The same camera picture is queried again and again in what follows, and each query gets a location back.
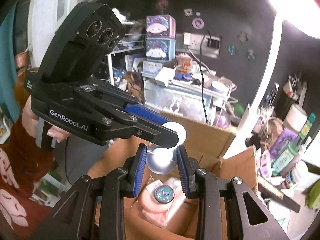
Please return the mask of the red sleeve forearm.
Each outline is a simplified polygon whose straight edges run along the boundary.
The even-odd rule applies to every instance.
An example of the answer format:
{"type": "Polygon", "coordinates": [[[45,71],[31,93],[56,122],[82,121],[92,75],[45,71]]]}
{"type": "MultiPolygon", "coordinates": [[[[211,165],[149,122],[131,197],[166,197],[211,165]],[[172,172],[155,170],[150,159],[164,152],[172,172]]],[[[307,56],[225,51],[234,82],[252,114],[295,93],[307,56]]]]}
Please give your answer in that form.
{"type": "Polygon", "coordinates": [[[25,75],[18,76],[14,88],[22,112],[11,128],[9,141],[1,145],[1,214],[19,239],[29,239],[51,211],[31,197],[54,161],[53,152],[43,152],[36,145],[38,117],[30,107],[25,75]]]}

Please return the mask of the left hand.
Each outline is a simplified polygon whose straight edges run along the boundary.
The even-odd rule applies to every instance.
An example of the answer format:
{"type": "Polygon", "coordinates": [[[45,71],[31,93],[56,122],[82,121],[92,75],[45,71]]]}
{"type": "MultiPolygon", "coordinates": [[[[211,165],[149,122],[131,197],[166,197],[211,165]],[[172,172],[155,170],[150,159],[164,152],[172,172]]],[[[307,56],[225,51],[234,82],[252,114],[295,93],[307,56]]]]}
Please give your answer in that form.
{"type": "Polygon", "coordinates": [[[57,142],[63,142],[71,135],[60,127],[47,121],[42,121],[31,109],[31,96],[29,96],[23,108],[21,121],[25,131],[33,138],[36,138],[40,132],[44,131],[44,124],[49,125],[47,135],[56,139],[57,142]]]}

